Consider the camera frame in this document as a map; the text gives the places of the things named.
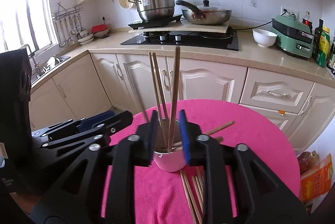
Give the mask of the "steel faucet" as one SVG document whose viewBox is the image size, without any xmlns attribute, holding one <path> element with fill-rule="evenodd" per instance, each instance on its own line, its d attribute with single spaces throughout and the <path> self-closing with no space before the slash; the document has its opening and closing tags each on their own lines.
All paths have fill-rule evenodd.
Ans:
<svg viewBox="0 0 335 224">
<path fill-rule="evenodd" d="M 34 67 L 35 67 L 35 72 L 41 76 L 42 75 L 42 71 L 39 67 L 39 62 L 36 61 L 35 59 L 35 53 L 31 50 L 31 47 L 29 44 L 23 44 L 20 49 L 25 49 L 27 50 L 27 53 L 28 53 L 28 57 L 32 59 L 33 61 L 33 64 L 34 64 Z"/>
</svg>

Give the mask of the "hanging utensil rack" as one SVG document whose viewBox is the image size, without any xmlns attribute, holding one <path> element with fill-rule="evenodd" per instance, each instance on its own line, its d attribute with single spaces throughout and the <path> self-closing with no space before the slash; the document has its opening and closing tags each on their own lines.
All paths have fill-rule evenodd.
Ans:
<svg viewBox="0 0 335 224">
<path fill-rule="evenodd" d="M 58 46 L 60 48 L 73 46 L 78 42 L 80 32 L 84 30 L 80 16 L 84 8 L 82 5 L 66 8 L 60 2 L 57 5 L 57 11 L 52 13 L 52 21 Z"/>
</svg>

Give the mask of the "black induction cooker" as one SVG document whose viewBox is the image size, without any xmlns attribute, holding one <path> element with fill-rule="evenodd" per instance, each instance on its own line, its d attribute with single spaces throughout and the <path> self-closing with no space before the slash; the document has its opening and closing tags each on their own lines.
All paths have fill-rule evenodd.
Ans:
<svg viewBox="0 0 335 224">
<path fill-rule="evenodd" d="M 182 15 L 174 15 L 172 17 L 164 18 L 164 19 L 157 19 L 151 21 L 135 21 L 130 23 L 128 26 L 133 30 L 138 29 L 145 29 L 145 28 L 155 28 L 155 27 L 165 27 L 167 24 L 172 22 L 180 21 Z"/>
</svg>

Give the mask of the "steel stock pot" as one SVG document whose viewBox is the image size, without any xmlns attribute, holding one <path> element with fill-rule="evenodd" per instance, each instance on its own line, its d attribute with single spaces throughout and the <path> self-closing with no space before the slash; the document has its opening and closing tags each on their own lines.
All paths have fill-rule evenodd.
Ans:
<svg viewBox="0 0 335 224">
<path fill-rule="evenodd" d="M 143 21 L 154 21 L 172 17 L 175 0 L 128 0 L 136 4 L 137 12 Z"/>
</svg>

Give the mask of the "pink round tablecloth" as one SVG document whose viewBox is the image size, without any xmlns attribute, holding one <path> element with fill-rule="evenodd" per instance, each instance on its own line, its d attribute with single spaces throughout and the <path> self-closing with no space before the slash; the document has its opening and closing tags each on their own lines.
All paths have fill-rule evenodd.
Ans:
<svg viewBox="0 0 335 224">
<path fill-rule="evenodd" d="M 179 101 L 177 120 L 181 110 L 188 122 L 200 126 L 202 134 L 216 139 L 220 145 L 236 147 L 244 143 L 251 148 L 298 198 L 300 175 L 296 155 L 284 133 L 272 122 L 249 108 L 224 101 Z M 112 144 L 134 134 L 144 123 L 146 115 L 136 114 L 129 127 L 112 136 Z M 181 170 L 186 172 L 203 223 L 192 176 L 200 181 L 204 208 L 204 169 L 186 163 Z M 135 223 L 193 223 L 179 172 L 166 172 L 153 159 L 148 167 L 135 167 Z"/>
</svg>

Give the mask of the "green electric grill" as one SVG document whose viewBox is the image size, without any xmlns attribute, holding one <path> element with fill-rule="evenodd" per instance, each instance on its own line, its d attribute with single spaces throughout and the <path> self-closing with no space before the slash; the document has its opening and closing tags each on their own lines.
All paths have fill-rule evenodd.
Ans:
<svg viewBox="0 0 335 224">
<path fill-rule="evenodd" d="M 309 26 L 299 22 L 295 16 L 277 15 L 272 19 L 271 31 L 277 34 L 275 44 L 283 52 L 303 59 L 312 57 L 313 34 Z"/>
</svg>

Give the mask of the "green yellow bottle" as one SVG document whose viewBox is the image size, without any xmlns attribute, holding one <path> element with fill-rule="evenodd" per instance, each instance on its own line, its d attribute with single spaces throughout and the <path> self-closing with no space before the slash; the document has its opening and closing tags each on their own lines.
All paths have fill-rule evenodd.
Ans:
<svg viewBox="0 0 335 224">
<path fill-rule="evenodd" d="M 320 67 L 325 67 L 327 62 L 327 56 L 330 47 L 330 29 L 326 26 L 322 28 L 322 32 L 320 35 L 320 40 L 318 44 L 318 52 L 316 56 L 316 62 Z"/>
</svg>

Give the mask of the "wooden chopstick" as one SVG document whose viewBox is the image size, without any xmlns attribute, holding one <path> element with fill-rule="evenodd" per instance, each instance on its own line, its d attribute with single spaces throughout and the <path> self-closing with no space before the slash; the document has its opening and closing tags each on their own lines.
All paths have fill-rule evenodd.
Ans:
<svg viewBox="0 0 335 224">
<path fill-rule="evenodd" d="M 200 181 L 197 176 L 192 176 L 192 181 L 193 181 L 195 192 L 198 198 L 200 210 L 201 212 L 203 212 L 203 193 L 202 193 Z"/>
<path fill-rule="evenodd" d="M 200 214 L 200 211 L 198 209 L 197 203 L 195 201 L 190 183 L 188 182 L 188 178 L 186 175 L 186 172 L 184 170 L 180 170 L 180 177 L 182 179 L 182 184 L 185 192 L 185 196 L 187 199 L 188 207 L 191 213 L 191 218 L 193 223 L 200 224 L 202 223 L 202 216 Z"/>
<path fill-rule="evenodd" d="M 180 67 L 180 47 L 177 46 L 175 48 L 175 57 L 174 57 L 173 87 L 172 87 L 173 89 L 171 98 L 170 123 L 169 123 L 168 147 L 167 147 L 168 153 L 172 151 L 174 141 L 175 118 L 176 118 L 177 101 L 178 101 L 179 67 Z"/>
</svg>

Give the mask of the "black gas hob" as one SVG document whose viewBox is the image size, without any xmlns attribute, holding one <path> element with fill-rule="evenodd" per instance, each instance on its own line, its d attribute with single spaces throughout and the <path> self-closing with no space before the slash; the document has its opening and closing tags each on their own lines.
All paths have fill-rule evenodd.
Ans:
<svg viewBox="0 0 335 224">
<path fill-rule="evenodd" d="M 167 45 L 216 48 L 238 51 L 237 33 L 228 27 L 226 33 L 204 31 L 147 31 L 137 35 L 121 45 Z"/>
</svg>

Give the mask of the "steel wok with lid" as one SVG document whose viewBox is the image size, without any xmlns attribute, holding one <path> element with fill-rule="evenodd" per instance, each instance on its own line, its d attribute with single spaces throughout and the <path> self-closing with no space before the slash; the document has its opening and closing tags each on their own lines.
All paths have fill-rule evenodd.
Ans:
<svg viewBox="0 0 335 224">
<path fill-rule="evenodd" d="M 195 6 L 184 0 L 177 0 L 176 5 L 184 6 L 182 14 L 185 20 L 195 25 L 216 26 L 222 25 L 230 20 L 232 11 L 217 6 L 210 6 L 208 0 L 203 0 L 202 6 Z"/>
</svg>

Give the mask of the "pink cup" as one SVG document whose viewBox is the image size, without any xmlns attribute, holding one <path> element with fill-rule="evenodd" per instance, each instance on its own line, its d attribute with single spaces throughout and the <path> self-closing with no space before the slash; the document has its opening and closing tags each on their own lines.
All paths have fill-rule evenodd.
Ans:
<svg viewBox="0 0 335 224">
<path fill-rule="evenodd" d="M 171 152 L 168 152 L 164 146 L 162 130 L 161 127 L 158 128 L 153 160 L 160 169 L 173 173 L 184 168 L 186 162 L 183 157 L 181 141 L 179 120 L 175 121 L 174 143 Z"/>
</svg>

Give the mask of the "red container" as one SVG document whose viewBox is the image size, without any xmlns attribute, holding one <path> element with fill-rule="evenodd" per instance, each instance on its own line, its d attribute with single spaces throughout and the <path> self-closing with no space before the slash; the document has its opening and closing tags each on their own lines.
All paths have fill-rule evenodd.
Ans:
<svg viewBox="0 0 335 224">
<path fill-rule="evenodd" d="M 91 28 L 91 33 L 95 34 L 95 33 L 99 33 L 104 30 L 107 30 L 107 26 L 105 24 L 96 25 Z"/>
</svg>

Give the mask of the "dark olive oil bottle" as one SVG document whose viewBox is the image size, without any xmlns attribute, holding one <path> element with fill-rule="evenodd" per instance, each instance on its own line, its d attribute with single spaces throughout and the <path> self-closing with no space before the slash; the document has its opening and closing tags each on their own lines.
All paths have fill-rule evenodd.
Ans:
<svg viewBox="0 0 335 224">
<path fill-rule="evenodd" d="M 318 54 L 318 48 L 319 48 L 323 24 L 324 24 L 323 19 L 319 19 L 318 27 L 314 30 L 313 51 L 312 51 L 312 57 L 314 58 L 314 60 L 317 60 L 317 54 Z"/>
</svg>

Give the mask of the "white bowl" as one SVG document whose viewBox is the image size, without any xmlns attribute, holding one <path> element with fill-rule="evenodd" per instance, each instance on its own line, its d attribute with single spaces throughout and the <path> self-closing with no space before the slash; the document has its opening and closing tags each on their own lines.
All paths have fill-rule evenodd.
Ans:
<svg viewBox="0 0 335 224">
<path fill-rule="evenodd" d="M 274 45 L 277 34 L 263 29 L 253 29 L 253 38 L 258 46 L 269 48 Z"/>
</svg>

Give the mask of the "orange package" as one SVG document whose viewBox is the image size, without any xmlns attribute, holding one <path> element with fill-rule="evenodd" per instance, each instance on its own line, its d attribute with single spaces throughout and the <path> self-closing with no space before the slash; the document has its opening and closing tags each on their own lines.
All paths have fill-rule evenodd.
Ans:
<svg viewBox="0 0 335 224">
<path fill-rule="evenodd" d="M 328 154 L 317 166 L 300 177 L 299 200 L 307 202 L 330 191 L 332 186 L 332 155 Z"/>
</svg>

